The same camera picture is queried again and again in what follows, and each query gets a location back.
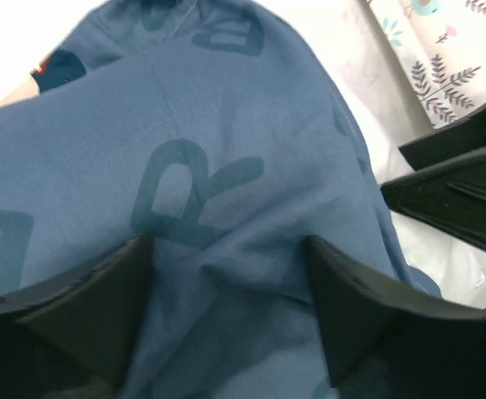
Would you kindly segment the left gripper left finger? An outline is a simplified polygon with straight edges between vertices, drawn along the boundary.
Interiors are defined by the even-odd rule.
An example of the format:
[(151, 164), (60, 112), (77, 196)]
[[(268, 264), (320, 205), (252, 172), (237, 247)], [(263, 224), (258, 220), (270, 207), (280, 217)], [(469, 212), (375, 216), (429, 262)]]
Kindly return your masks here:
[(76, 268), (0, 297), (0, 398), (114, 398), (153, 282), (139, 235)]

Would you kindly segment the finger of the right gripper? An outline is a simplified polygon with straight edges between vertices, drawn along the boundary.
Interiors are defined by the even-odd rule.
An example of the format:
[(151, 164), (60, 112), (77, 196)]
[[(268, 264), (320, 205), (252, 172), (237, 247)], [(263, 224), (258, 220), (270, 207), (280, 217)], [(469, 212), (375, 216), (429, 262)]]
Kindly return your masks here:
[(486, 105), (461, 121), (402, 145), (400, 153), (414, 170), (421, 170), (484, 146)]
[(486, 251), (486, 146), (381, 186), (388, 207)]

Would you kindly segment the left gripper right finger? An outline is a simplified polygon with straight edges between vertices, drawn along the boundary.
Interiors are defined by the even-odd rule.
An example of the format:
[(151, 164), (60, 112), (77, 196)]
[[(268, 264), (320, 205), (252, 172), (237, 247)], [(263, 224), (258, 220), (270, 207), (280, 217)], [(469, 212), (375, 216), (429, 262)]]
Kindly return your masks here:
[(486, 398), (486, 310), (422, 293), (317, 236), (307, 274), (343, 398)]

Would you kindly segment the blue cartoon mouse pillowcase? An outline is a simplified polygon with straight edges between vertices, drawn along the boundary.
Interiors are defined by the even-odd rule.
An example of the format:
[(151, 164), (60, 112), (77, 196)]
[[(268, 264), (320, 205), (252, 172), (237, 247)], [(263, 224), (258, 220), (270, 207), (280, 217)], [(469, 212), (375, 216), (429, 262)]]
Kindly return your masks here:
[(157, 279), (123, 398), (336, 398), (300, 243), (409, 283), (333, 80), (249, 1), (109, 1), (0, 109), (0, 294), (135, 234)]

